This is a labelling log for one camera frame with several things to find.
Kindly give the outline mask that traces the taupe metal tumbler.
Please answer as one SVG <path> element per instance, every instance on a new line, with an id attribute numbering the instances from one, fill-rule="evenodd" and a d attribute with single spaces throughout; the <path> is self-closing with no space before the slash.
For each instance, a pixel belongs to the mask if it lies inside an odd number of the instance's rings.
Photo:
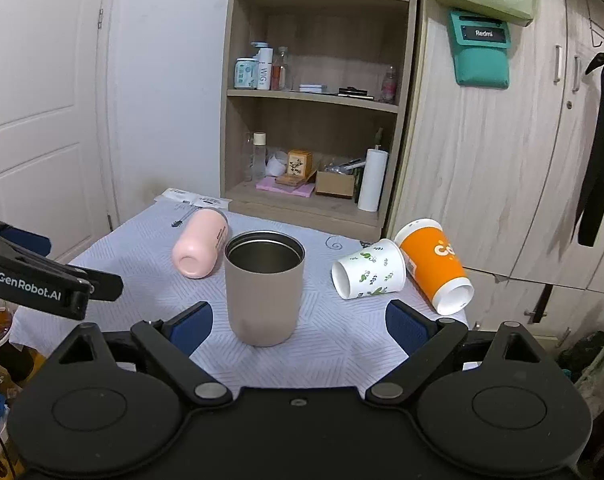
<path id="1" fill-rule="evenodd" d="M 230 328 L 239 340 L 273 347 L 296 330 L 305 249 L 281 232 L 250 231 L 226 245 L 224 270 Z"/>

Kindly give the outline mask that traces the orange paper cup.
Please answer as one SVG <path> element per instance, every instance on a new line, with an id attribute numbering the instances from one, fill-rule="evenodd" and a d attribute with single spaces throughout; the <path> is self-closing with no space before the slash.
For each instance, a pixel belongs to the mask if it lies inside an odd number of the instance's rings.
<path id="1" fill-rule="evenodd" d="M 474 288 L 439 222 L 411 221 L 396 233 L 394 242 L 404 255 L 408 274 L 437 314 L 450 316 L 468 306 Z"/>

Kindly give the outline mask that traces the white floral paper cup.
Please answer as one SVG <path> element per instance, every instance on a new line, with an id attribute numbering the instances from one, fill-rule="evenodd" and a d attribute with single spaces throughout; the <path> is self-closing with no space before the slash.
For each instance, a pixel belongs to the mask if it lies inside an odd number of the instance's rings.
<path id="1" fill-rule="evenodd" d="M 334 288 L 344 300 L 400 292 L 406 273 L 401 249 L 387 238 L 337 260 L 331 267 Z"/>

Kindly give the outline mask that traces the white door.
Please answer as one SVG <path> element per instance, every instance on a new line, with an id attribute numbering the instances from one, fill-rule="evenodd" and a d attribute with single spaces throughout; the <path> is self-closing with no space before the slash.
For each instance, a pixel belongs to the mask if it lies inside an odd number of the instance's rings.
<path id="1" fill-rule="evenodd" d="M 101 0 L 0 0 L 0 220 L 68 262 L 109 232 L 98 144 Z"/>

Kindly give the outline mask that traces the small cardboard box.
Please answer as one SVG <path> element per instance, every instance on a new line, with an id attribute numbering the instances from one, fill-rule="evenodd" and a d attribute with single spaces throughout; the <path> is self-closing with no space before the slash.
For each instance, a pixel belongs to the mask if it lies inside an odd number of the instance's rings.
<path id="1" fill-rule="evenodd" d="M 336 174 L 330 171 L 316 172 L 315 192 L 318 195 L 352 198 L 354 185 L 355 178 L 352 174 Z"/>

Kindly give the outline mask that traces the wooden wardrobe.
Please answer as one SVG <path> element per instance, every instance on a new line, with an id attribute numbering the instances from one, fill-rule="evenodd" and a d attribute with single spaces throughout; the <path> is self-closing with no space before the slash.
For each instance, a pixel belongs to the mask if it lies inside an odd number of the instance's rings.
<path id="1" fill-rule="evenodd" d="M 455 79 L 451 10 L 419 0 L 408 145 L 391 233 L 439 222 L 474 288 L 464 314 L 494 330 L 516 320 L 564 346 L 604 330 L 604 220 L 593 247 L 574 225 L 592 149 L 604 53 L 598 0 L 537 0 L 528 26 L 507 23 L 507 89 Z"/>

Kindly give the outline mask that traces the white paper towel roll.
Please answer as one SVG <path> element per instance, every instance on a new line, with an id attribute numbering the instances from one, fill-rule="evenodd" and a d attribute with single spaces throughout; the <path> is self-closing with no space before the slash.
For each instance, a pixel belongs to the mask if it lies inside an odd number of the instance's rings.
<path id="1" fill-rule="evenodd" d="M 388 156 L 386 151 L 379 148 L 370 148 L 367 151 L 360 196 L 357 200 L 359 210 L 366 212 L 378 210 Z"/>

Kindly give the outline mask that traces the pink foam pad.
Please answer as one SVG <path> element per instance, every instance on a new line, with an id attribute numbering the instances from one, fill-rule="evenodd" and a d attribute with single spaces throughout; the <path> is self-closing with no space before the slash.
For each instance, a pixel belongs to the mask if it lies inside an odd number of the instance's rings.
<path id="1" fill-rule="evenodd" d="M 268 176 L 259 180 L 255 188 L 259 191 L 309 198 L 315 190 L 315 184 L 305 182 L 300 185 L 285 185 L 278 183 L 275 177 Z"/>

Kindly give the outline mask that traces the clear bottle beige cap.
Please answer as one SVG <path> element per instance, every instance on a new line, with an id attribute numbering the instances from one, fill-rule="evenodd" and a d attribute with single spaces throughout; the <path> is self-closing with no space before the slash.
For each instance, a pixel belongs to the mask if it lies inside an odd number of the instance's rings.
<path id="1" fill-rule="evenodd" d="M 259 182 L 266 176 L 266 133 L 253 133 L 253 151 L 252 151 L 252 180 Z"/>

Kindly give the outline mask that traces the black ribbon bow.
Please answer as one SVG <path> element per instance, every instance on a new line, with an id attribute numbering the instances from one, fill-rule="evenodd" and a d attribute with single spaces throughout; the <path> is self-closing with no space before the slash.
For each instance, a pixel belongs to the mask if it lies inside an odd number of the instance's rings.
<path id="1" fill-rule="evenodd" d="M 598 53 L 587 66 L 588 75 L 600 68 L 600 100 L 596 128 L 590 157 L 582 182 L 582 188 L 576 208 L 574 225 L 578 229 L 578 243 L 593 247 L 602 220 L 604 220 L 604 53 Z"/>

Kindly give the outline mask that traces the small floral wooden box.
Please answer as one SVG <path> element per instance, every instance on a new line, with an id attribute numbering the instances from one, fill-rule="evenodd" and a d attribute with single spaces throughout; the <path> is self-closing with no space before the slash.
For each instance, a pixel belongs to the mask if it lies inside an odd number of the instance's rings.
<path id="1" fill-rule="evenodd" d="M 287 174 L 290 177 L 307 179 L 313 169 L 313 154 L 309 151 L 288 151 Z"/>

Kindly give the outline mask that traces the pink small bottle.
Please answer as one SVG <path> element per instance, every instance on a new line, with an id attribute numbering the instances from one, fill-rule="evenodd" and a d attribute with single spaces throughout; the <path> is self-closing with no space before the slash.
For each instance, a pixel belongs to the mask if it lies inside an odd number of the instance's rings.
<path id="1" fill-rule="evenodd" d="M 395 67 L 390 65 L 386 73 L 384 74 L 381 90 L 380 90 L 380 101 L 387 104 L 395 103 L 396 95 L 396 70 Z"/>

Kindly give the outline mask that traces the teal label jar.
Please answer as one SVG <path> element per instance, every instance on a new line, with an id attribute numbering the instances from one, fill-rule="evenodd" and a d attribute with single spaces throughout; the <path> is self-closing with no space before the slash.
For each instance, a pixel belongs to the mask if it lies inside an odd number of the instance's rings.
<path id="1" fill-rule="evenodd" d="M 256 66 L 258 66 L 258 61 L 255 58 L 236 59 L 234 67 L 235 89 L 255 89 L 258 86 Z"/>

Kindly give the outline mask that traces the clear glass red bottle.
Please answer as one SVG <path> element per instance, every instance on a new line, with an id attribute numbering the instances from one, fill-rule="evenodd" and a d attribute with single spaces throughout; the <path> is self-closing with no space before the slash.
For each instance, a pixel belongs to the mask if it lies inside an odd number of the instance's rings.
<path id="1" fill-rule="evenodd" d="M 291 88 L 288 54 L 287 47 L 277 49 L 272 65 L 272 81 L 270 82 L 272 90 L 289 91 Z"/>

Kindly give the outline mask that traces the white lotion bottle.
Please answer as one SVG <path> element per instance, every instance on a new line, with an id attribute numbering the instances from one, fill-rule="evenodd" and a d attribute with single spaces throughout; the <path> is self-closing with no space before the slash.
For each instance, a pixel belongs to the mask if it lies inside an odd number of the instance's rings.
<path id="1" fill-rule="evenodd" d="M 255 88 L 258 90 L 270 90 L 270 78 L 272 78 L 273 49 L 265 41 L 253 41 L 255 47 Z"/>

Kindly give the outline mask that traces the wooden shelf unit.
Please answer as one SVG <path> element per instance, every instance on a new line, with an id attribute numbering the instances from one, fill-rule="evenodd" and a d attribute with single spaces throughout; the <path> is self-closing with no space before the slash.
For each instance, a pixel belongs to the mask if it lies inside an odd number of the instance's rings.
<path id="1" fill-rule="evenodd" d="M 413 85 L 419 0 L 229 0 L 224 44 L 221 190 L 232 211 L 373 242 L 387 222 L 406 108 Z M 289 91 L 235 89 L 237 58 L 252 42 L 288 48 Z M 395 103 L 380 101 L 387 68 Z M 354 200 L 259 191 L 248 179 L 249 136 L 268 146 L 310 151 L 316 166 L 389 154 L 378 210 Z"/>

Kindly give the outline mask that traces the teal wall pouch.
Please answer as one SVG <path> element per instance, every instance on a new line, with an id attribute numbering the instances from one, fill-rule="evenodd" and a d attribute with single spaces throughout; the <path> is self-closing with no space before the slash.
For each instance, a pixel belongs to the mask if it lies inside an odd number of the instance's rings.
<path id="1" fill-rule="evenodd" d="M 507 89 L 510 32 L 506 22 L 453 9 L 448 34 L 456 82 L 463 87 Z"/>

